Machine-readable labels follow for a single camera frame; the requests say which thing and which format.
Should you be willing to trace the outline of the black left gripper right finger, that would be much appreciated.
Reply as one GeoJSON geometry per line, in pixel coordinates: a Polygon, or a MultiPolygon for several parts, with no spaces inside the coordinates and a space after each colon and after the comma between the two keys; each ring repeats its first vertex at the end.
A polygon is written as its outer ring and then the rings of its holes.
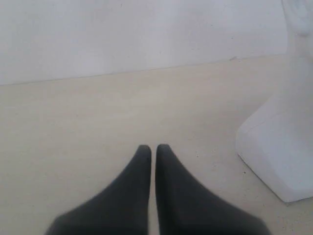
{"type": "Polygon", "coordinates": [[[156,149],[156,205],[161,235],[270,234],[261,219],[204,187],[168,144],[156,149]]]}

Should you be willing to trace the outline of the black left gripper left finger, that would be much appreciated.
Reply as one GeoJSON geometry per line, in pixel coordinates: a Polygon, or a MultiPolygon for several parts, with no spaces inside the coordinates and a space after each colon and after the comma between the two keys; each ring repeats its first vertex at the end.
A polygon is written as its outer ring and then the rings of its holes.
{"type": "Polygon", "coordinates": [[[152,153],[140,145],[103,191],[56,217],[47,235],[147,235],[152,153]]]}

